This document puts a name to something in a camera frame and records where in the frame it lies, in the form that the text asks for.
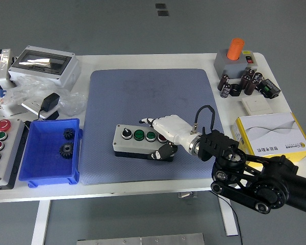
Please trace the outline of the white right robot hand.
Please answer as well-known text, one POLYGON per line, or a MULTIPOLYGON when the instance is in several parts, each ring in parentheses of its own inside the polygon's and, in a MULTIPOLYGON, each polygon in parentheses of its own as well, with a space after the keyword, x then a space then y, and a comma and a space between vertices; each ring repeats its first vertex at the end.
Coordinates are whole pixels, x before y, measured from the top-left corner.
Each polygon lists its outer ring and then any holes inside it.
POLYGON ((144 118, 139 123, 149 124, 159 134, 164 136, 169 143, 166 143, 158 150, 148 155, 150 160, 164 160, 177 152, 177 146, 181 145, 187 153, 197 155, 196 146, 200 135, 192 133, 192 126, 181 119, 178 115, 169 115, 160 118, 144 118))

